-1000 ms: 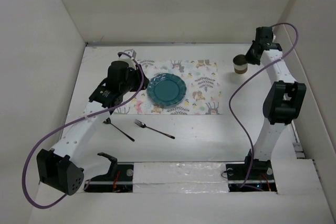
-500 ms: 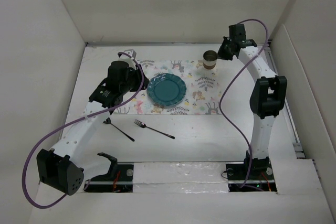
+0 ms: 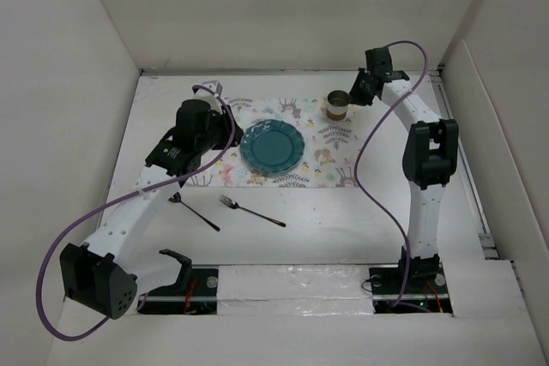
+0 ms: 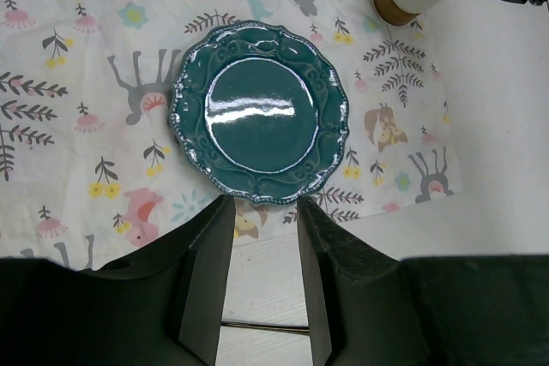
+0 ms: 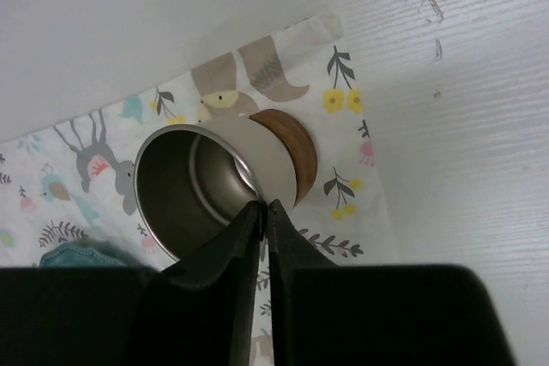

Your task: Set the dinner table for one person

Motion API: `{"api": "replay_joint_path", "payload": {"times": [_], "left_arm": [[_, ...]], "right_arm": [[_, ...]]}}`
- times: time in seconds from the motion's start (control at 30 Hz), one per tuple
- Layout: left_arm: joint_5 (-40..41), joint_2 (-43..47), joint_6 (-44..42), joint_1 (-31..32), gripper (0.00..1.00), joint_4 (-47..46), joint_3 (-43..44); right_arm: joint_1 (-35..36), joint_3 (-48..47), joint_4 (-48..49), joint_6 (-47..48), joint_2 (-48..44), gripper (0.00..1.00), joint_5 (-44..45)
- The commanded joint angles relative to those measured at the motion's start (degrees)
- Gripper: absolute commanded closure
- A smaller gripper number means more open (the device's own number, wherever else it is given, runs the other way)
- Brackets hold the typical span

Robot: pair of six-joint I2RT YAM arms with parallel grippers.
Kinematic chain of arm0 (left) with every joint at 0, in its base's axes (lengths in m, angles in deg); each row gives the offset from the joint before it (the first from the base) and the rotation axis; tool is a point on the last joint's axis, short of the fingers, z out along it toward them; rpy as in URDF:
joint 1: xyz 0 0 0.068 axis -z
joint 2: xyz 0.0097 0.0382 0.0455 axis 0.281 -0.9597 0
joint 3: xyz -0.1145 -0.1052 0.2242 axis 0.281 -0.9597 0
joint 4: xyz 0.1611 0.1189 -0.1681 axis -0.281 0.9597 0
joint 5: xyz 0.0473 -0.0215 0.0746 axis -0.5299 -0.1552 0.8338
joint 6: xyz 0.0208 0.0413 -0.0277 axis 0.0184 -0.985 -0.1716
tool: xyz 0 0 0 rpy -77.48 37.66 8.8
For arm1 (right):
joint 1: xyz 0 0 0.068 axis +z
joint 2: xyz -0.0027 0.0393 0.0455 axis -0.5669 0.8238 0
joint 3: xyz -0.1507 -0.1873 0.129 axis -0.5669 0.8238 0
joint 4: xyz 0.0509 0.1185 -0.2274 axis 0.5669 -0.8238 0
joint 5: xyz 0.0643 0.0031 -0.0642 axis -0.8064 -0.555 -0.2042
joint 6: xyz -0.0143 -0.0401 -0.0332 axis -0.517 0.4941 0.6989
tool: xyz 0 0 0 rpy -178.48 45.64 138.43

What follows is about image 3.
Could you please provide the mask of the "white and brown cup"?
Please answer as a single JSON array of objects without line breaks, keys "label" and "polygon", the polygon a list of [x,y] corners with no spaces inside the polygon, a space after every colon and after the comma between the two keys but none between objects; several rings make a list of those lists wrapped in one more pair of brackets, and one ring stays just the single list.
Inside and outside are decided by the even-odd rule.
[{"label": "white and brown cup", "polygon": [[328,119],[341,121],[347,116],[348,107],[351,104],[349,93],[343,90],[330,92],[325,99],[325,113]]}]

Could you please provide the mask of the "teal scalloped plate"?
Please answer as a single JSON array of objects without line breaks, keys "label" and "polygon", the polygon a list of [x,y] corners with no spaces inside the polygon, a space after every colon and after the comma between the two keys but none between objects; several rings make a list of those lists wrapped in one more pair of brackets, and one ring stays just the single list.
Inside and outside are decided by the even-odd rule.
[{"label": "teal scalloped plate", "polygon": [[299,164],[305,152],[305,140],[290,123],[267,119],[251,125],[244,132],[239,147],[251,169],[275,176]]}]

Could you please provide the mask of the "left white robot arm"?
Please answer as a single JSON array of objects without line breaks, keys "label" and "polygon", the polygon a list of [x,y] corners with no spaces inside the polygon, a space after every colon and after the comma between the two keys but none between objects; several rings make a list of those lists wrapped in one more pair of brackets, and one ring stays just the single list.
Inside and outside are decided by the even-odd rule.
[{"label": "left white robot arm", "polygon": [[165,287],[178,295],[190,287],[186,256],[163,249],[160,262],[137,268],[132,254],[161,208],[190,177],[204,171],[202,156],[211,150],[223,153],[242,137],[230,108],[220,102],[218,81],[192,90],[174,126],[146,157],[133,196],[117,204],[82,245],[70,243],[60,254],[66,297],[110,319],[120,318],[142,294]]}]

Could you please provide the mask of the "black fork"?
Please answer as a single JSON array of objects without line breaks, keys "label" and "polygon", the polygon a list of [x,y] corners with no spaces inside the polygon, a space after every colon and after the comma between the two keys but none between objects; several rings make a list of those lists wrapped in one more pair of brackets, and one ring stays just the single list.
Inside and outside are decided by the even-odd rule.
[{"label": "black fork", "polygon": [[265,219],[265,220],[269,221],[270,223],[273,223],[273,224],[278,225],[280,227],[286,227],[287,226],[286,223],[284,223],[282,221],[279,221],[278,219],[273,219],[273,218],[270,218],[270,217],[265,216],[263,214],[254,212],[254,211],[250,210],[249,208],[241,207],[236,201],[230,199],[229,197],[227,197],[225,195],[221,195],[219,200],[223,205],[231,208],[232,210],[243,210],[247,213],[253,214],[253,215],[255,215],[255,216],[257,216],[261,219]]}]

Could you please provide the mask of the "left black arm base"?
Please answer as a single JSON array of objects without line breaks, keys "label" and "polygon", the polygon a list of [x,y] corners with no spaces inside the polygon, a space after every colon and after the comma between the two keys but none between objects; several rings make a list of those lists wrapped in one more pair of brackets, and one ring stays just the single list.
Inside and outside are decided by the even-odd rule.
[{"label": "left black arm base", "polygon": [[170,249],[161,255],[178,263],[178,276],[140,296],[136,311],[141,315],[216,315],[218,267],[194,267],[192,260]]}]

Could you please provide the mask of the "black spoon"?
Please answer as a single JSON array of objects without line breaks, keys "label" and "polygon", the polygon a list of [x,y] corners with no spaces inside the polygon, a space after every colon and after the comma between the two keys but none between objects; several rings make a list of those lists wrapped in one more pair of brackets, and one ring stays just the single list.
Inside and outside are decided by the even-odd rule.
[{"label": "black spoon", "polygon": [[187,203],[183,202],[181,194],[179,192],[177,192],[176,194],[171,196],[168,201],[171,202],[171,203],[174,203],[174,204],[183,205],[188,211],[195,214],[195,216],[197,216],[199,219],[201,219],[205,224],[210,226],[215,231],[220,232],[220,227],[218,225],[216,225],[211,220],[209,220],[209,219],[205,218],[204,216],[202,216],[199,212],[197,212],[195,209],[190,207]]}]

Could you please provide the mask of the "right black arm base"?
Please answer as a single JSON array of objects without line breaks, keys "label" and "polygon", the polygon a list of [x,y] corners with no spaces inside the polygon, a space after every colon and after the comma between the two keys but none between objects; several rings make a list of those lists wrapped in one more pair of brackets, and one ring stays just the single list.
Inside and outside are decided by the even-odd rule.
[{"label": "right black arm base", "polygon": [[361,289],[371,294],[376,315],[452,314],[443,264],[438,255],[430,259],[411,260],[405,276],[406,257],[395,266],[374,266],[361,282]]}]

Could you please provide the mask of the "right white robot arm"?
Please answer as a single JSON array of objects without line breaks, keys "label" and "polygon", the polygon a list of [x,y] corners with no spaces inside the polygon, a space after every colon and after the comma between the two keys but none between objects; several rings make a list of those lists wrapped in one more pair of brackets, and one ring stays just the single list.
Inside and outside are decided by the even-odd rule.
[{"label": "right white robot arm", "polygon": [[439,269],[439,212],[445,187],[457,168],[459,126],[437,115],[415,93],[421,81],[412,83],[404,71],[393,68],[387,45],[366,51],[365,61],[351,88],[351,103],[367,106],[379,99],[389,107],[382,119],[395,114],[407,131],[402,170],[411,206],[396,281],[404,291],[415,292]]}]

